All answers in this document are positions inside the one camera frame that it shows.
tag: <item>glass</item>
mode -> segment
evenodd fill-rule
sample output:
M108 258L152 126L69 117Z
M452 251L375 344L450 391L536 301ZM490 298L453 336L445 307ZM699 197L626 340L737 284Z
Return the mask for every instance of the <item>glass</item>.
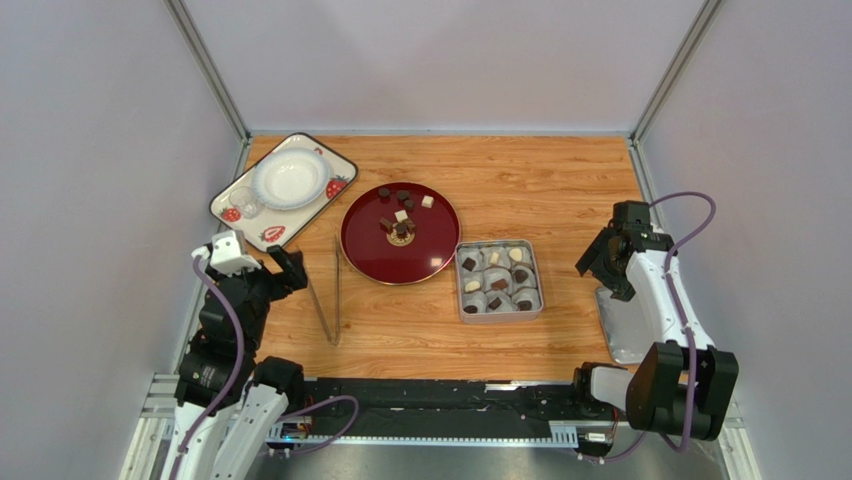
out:
M263 204L254 196L254 192L249 187L240 187L235 189L228 195L228 201L231 205L240 211L243 218L254 218L260 215L263 211Z

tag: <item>wooden table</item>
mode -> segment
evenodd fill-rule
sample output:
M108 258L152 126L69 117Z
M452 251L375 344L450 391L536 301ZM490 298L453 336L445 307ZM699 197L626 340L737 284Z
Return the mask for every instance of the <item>wooden table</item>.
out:
M255 138L247 168L283 137ZM334 238L349 205L382 183L413 181L446 196L464 241L532 242L546 302L536 320L466 325L455 306L454 268L426 282L379 285L342 259L342 340L326 341L309 294L272 305L258 360L300 363L308 376L570 380L584 361L611 362L593 292L574 263L612 213L639 199L621 138L327 136L319 140L354 161L355 184L299 235L298 247L334 312ZM266 265L275 266L271 259Z

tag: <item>red round tray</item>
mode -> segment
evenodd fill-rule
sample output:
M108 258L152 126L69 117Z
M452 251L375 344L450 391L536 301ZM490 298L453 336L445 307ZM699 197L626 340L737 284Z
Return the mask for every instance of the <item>red round tray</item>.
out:
M382 202L379 189L391 191ZM384 217L396 223L395 212L405 208L396 192L407 190L414 201L408 218L417 226L410 243L397 246L382 230ZM421 205L423 197L435 199L432 208ZM349 263L364 276L389 285L417 283L435 275L453 259L461 239L461 224L450 202L440 193L416 183L380 185L361 195L346 212L340 226L340 243Z

